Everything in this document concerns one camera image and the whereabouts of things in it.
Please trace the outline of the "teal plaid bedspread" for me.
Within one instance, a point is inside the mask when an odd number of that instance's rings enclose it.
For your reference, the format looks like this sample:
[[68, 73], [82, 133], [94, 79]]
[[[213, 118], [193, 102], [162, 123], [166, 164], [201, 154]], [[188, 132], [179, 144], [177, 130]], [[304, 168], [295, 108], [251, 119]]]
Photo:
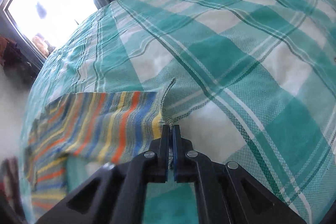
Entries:
[[[335, 0], [115, 0], [46, 59], [30, 91], [34, 120], [69, 93], [153, 92], [171, 84], [163, 124], [212, 161], [238, 162], [307, 223], [335, 201]], [[67, 161], [68, 193], [85, 179]]]

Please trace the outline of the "striped knit sweater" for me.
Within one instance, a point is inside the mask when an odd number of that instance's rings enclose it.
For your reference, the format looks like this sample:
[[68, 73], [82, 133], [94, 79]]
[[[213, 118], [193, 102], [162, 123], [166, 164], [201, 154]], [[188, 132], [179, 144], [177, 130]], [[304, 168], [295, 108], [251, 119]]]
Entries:
[[34, 213], [44, 214], [67, 195], [70, 157], [121, 164], [159, 139], [163, 101], [171, 87], [69, 93], [47, 105], [33, 122], [25, 150], [24, 174]]

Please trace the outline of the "bright glass window door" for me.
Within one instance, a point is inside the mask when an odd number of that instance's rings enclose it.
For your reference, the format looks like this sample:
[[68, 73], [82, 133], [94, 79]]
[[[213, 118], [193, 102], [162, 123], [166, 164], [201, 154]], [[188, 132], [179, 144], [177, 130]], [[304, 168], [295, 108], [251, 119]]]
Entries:
[[47, 58], [97, 7], [94, 0], [1, 0], [1, 11], [23, 41]]

